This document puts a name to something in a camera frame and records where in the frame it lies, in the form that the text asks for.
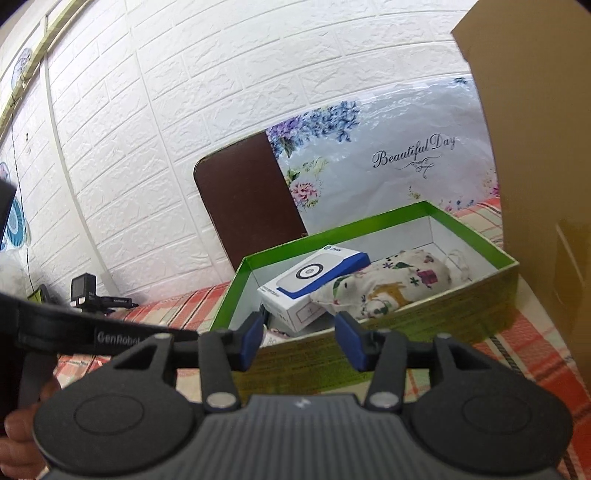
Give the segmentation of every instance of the purple flowers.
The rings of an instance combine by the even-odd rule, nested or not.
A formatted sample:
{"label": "purple flowers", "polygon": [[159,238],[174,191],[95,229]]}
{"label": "purple flowers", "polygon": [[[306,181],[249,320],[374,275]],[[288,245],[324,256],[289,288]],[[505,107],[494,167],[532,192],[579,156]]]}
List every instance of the purple flowers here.
{"label": "purple flowers", "polygon": [[283,152],[287,157],[311,138],[333,137],[339,142],[350,142],[347,130],[359,125],[356,102],[341,102],[330,107],[317,108],[295,116],[267,129],[267,138],[276,158]]}

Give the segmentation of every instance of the floral poster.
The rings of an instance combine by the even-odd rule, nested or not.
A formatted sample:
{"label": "floral poster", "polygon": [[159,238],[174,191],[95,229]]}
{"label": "floral poster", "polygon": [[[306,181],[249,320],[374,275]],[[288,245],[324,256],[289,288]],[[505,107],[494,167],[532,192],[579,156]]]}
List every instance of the floral poster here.
{"label": "floral poster", "polygon": [[267,129],[310,234],[420,200],[447,211],[498,194],[471,77],[390,87]]}

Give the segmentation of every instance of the metal screw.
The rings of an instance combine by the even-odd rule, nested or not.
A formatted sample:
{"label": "metal screw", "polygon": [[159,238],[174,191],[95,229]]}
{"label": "metal screw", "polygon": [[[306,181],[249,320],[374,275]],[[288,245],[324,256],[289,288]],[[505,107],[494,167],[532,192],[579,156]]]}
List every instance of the metal screw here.
{"label": "metal screw", "polygon": [[392,392],[376,392],[369,398],[369,402],[378,408],[392,408],[398,405],[399,401],[398,395]]}
{"label": "metal screw", "polygon": [[207,397],[207,405],[211,408],[230,408],[236,403],[236,397],[228,392],[216,392]]}

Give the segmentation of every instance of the deer print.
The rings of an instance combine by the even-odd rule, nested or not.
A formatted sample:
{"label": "deer print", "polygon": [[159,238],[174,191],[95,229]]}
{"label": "deer print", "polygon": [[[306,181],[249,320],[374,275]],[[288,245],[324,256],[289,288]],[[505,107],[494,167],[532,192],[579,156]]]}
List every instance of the deer print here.
{"label": "deer print", "polygon": [[398,308],[401,309],[405,305],[412,303],[402,296],[402,293],[400,293],[401,288],[406,288],[406,287],[404,286],[404,284],[402,282],[399,282],[399,281],[397,281],[396,283],[388,284],[388,285],[380,285],[368,296],[368,299],[373,300],[379,294],[385,293],[387,295],[390,295],[394,300],[396,300],[396,303],[398,303]]}

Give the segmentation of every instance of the brown board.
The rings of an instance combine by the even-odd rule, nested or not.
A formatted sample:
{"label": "brown board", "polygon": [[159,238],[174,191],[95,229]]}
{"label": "brown board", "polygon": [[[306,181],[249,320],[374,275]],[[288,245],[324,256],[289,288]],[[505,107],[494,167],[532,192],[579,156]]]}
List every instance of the brown board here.
{"label": "brown board", "polygon": [[193,177],[234,269],[307,235],[265,132],[203,158]]}
{"label": "brown board", "polygon": [[591,384],[591,13],[479,0],[453,34],[491,135],[505,249]]}

